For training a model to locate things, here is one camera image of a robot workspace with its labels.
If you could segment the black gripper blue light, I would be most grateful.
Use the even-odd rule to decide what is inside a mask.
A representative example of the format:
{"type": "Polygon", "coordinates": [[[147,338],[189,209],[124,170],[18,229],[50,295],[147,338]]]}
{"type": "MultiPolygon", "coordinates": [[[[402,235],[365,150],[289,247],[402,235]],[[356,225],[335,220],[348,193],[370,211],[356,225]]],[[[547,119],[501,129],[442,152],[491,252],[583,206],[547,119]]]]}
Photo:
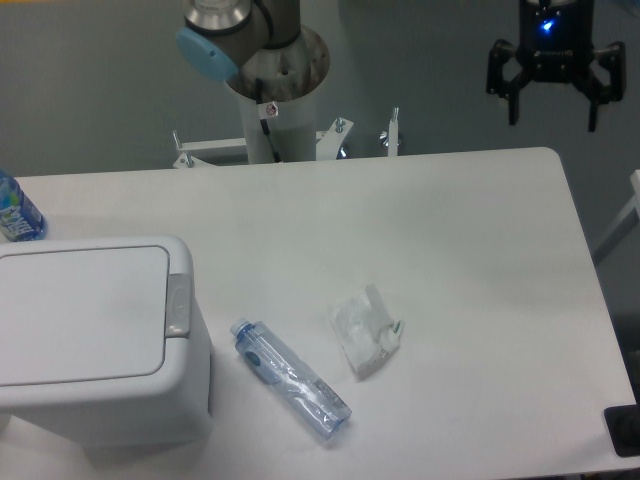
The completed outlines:
{"type": "Polygon", "coordinates": [[[613,42],[594,49],[592,1],[520,1],[519,47],[498,39],[488,54],[486,92],[507,102],[508,122],[519,120],[520,91],[531,81],[568,83],[589,100],[588,131],[594,132],[601,105],[621,101],[626,91],[626,44],[613,42]],[[520,71],[505,77],[515,61],[520,71]],[[609,80],[603,83],[591,68],[596,62],[609,80]]]}

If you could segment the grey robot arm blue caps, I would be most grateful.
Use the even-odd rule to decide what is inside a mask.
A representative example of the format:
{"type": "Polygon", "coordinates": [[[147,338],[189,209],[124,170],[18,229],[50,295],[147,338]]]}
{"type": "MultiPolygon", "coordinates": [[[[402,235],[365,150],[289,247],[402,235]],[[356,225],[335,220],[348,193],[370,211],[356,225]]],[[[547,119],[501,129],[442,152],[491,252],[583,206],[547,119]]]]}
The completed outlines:
{"type": "MultiPolygon", "coordinates": [[[[303,27],[297,1],[185,1],[176,34],[183,58],[201,75],[257,102],[297,100],[311,93],[329,66],[324,43],[303,27]]],[[[590,101],[588,129],[598,108],[626,90],[626,47],[597,49],[591,1],[522,1],[519,43],[497,40],[488,54],[486,90],[504,99],[509,122],[531,81],[571,84],[590,101]]]]}

